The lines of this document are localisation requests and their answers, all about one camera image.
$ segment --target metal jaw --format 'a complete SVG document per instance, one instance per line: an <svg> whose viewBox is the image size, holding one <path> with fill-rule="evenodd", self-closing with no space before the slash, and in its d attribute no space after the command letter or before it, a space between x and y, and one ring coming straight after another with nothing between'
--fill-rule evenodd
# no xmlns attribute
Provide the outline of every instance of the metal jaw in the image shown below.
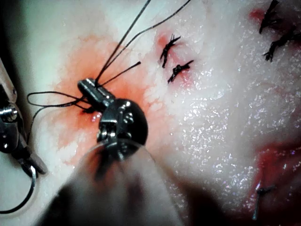
<svg viewBox="0 0 301 226"><path fill-rule="evenodd" d="M45 174L48 171L45 163L26 143L23 118L13 101L0 84L0 151L11 154L28 176L32 176L31 166Z"/></svg>
<svg viewBox="0 0 301 226"><path fill-rule="evenodd" d="M94 79L79 81L78 88L91 106L102 113L97 142L123 138L145 145L148 125L138 104L128 99L115 98L103 86L96 88Z"/></svg>

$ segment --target blood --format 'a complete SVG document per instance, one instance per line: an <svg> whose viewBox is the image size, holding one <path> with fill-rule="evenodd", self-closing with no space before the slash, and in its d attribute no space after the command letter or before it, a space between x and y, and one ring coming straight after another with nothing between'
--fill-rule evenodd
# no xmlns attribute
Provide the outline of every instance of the blood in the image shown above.
<svg viewBox="0 0 301 226"><path fill-rule="evenodd" d="M259 220L281 225L291 225L300 221L296 210L301 204L299 192L301 183L295 181L301 173L300 150L300 142L270 143L257 149L259 171L246 200L248 203L248 208L246 205L244 210L246 215L250 217L252 215L258 188L276 186L268 194L260 197Z"/></svg>
<svg viewBox="0 0 301 226"><path fill-rule="evenodd" d="M264 14L265 11L263 9L255 8L249 13L249 18L260 24L264 18Z"/></svg>
<svg viewBox="0 0 301 226"><path fill-rule="evenodd" d="M55 91L68 93L76 97L81 97L77 88L77 82L85 78L96 78L101 67L116 47L117 42L112 41L112 37L89 35L77 38L78 45L69 51L66 62L60 70L60 81L53 84ZM102 84L119 72L127 69L131 63L128 54L132 50L128 48L122 56L104 72L99 83ZM155 143L158 137L167 134L166 129L158 130L157 124L160 121L169 121L165 104L161 98L148 98L156 85L147 78L148 71L144 58L139 59L142 64L131 69L116 80L105 85L116 98L127 98L135 101L144 111L149 124L149 143ZM59 96L54 100L56 103L72 101L67 97ZM80 158L96 144L96 133L98 123L101 118L100 113L88 114L76 106L55 109L48 118L49 131L58 137L58 151L69 148L75 144L74 156L65 163L76 165Z"/></svg>
<svg viewBox="0 0 301 226"><path fill-rule="evenodd" d="M158 32L155 37L155 43L156 43L156 55L158 56L158 59L160 59L160 56L162 54L162 50L164 49L165 45L169 43L170 37L172 36L171 31L161 31ZM166 78L166 81L170 78L170 76L173 74L173 68L175 68L177 65L184 65L188 61L192 59L184 59L179 55L181 52L188 52L189 50L187 47L183 44L184 41L179 39L174 46L170 48L167 55L167 63L166 68L163 69L164 77ZM189 88L193 85L193 80L191 78L190 70L184 70L183 72L180 72L175 80L169 84L170 86L176 86L181 88Z"/></svg>

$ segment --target surgical suture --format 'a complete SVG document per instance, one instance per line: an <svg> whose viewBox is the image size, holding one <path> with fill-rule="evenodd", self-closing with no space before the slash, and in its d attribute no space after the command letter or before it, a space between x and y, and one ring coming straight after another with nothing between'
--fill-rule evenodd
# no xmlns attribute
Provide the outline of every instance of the surgical suture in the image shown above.
<svg viewBox="0 0 301 226"><path fill-rule="evenodd" d="M276 15L276 11L274 11L276 5L279 3L277 0L273 0L267 10L267 12L264 14L264 18L261 22L260 29L259 29L259 34L262 33L262 30L265 27L275 25L275 24L280 24L283 19L281 18L273 18Z"/></svg>
<svg viewBox="0 0 301 226"><path fill-rule="evenodd" d="M173 69L173 74L172 76L168 79L168 83L170 83L171 81L173 81L175 79L175 77L183 70L186 69L190 69L189 64L191 64L193 62L193 60L190 60L188 63L184 64L183 66L181 65L177 65L174 69Z"/></svg>
<svg viewBox="0 0 301 226"><path fill-rule="evenodd" d="M296 26L293 26L286 34L284 34L279 40L272 42L269 51L263 56L265 56L266 61L273 60L274 52L276 47L281 47L285 45L288 41L292 40L301 40L301 33L294 34L294 30L296 29Z"/></svg>
<svg viewBox="0 0 301 226"><path fill-rule="evenodd" d="M258 218L258 210L259 210L259 198L264 196L266 193L272 191L273 189L275 189L276 186L272 185L270 187L267 188L260 188L257 190L257 197L256 197L256 202L255 202L255 209L254 209L254 213L252 216L252 220L257 220Z"/></svg>
<svg viewBox="0 0 301 226"><path fill-rule="evenodd" d="M162 57L164 57L164 61L163 61L163 65L162 67L165 68L165 64L167 62L167 54L168 54L168 51L170 50L170 48L172 46L175 45L175 42L178 41L180 39L180 36L175 38L174 37L174 34L171 35L171 38L170 38L170 41L169 43L167 43L162 51L162 54L161 54L161 57L160 57L160 60L162 59Z"/></svg>

